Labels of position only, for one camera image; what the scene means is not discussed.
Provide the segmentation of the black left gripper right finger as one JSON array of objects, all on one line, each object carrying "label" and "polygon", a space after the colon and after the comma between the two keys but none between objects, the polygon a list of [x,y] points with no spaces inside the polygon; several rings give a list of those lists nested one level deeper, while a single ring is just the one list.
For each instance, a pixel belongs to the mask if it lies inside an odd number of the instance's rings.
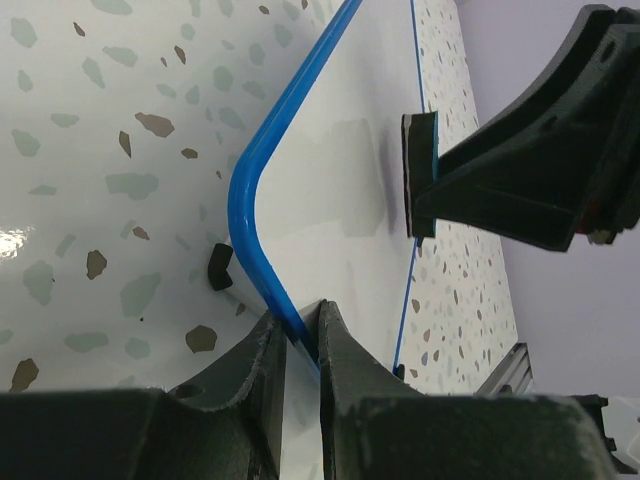
[{"label": "black left gripper right finger", "polygon": [[598,428],[571,397],[425,395],[318,318],[327,479],[614,479]]}]

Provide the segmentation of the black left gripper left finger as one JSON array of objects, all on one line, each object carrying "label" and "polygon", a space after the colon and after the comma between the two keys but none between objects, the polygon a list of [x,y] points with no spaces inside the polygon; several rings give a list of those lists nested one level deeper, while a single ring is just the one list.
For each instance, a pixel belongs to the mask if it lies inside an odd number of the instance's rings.
[{"label": "black left gripper left finger", "polygon": [[265,313],[210,366],[158,388],[1,397],[4,479],[276,479],[287,339]]}]

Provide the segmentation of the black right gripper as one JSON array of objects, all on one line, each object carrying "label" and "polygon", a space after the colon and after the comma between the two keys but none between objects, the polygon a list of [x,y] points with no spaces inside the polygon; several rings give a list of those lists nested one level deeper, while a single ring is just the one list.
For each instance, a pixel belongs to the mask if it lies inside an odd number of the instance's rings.
[{"label": "black right gripper", "polygon": [[639,221],[639,12],[583,7],[510,105],[438,153],[420,214],[562,252]]}]

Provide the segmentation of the blue foam whiteboard eraser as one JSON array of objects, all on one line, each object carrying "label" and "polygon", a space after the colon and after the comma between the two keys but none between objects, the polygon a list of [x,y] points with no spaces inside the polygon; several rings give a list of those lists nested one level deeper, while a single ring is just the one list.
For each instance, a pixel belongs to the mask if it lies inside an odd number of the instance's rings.
[{"label": "blue foam whiteboard eraser", "polygon": [[420,214],[416,202],[438,172],[438,113],[404,114],[401,140],[407,235],[420,246],[424,238],[435,236],[436,221]]}]

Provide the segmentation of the blue framed whiteboard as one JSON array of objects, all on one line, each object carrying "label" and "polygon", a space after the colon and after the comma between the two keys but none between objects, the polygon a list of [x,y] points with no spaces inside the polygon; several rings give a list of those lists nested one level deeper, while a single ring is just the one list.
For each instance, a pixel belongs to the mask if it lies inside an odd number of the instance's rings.
[{"label": "blue framed whiteboard", "polygon": [[287,352],[281,477],[323,475],[317,316],[337,304],[384,367],[398,361],[415,244],[401,118],[423,108],[410,1],[346,1],[235,165],[228,225]]}]

